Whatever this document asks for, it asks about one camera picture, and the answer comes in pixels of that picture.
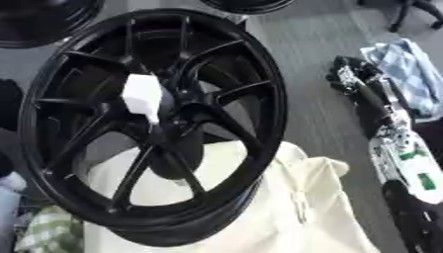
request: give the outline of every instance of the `white fabric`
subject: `white fabric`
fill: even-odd
[[[90,184],[111,196],[137,154],[129,150],[93,169]],[[206,189],[225,178],[244,157],[239,142],[207,145],[205,159],[196,172]],[[106,228],[85,224],[85,253],[377,253],[356,221],[339,177],[346,164],[307,156],[295,145],[282,143],[251,205],[230,226],[192,245],[153,248],[126,241]],[[145,173],[134,189],[132,201],[158,204],[189,198],[183,186],[172,184],[168,195],[156,200],[153,189],[169,182]]]

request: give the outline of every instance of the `black wheel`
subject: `black wheel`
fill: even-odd
[[[263,14],[275,12],[292,4],[295,0],[201,0],[205,4],[230,13]]]
[[[155,74],[169,95],[161,102],[157,130],[130,114],[120,97],[134,73]],[[203,87],[208,84],[213,89]],[[257,119],[253,129],[226,110],[243,99],[255,105],[248,112]],[[64,209],[126,239],[175,246],[216,233],[247,207],[282,140],[286,103],[275,62],[242,28],[193,11],[139,11],[97,24],[59,49],[25,98],[20,135],[35,181]],[[247,150],[238,168],[212,189],[193,173],[202,161],[207,125],[231,132]],[[106,198],[76,174],[73,161],[110,131],[132,138],[141,152]],[[166,206],[134,205],[131,192],[148,166],[162,178],[186,181],[193,197]]]
[[[59,41],[82,29],[104,0],[0,2],[0,47],[26,48]]]

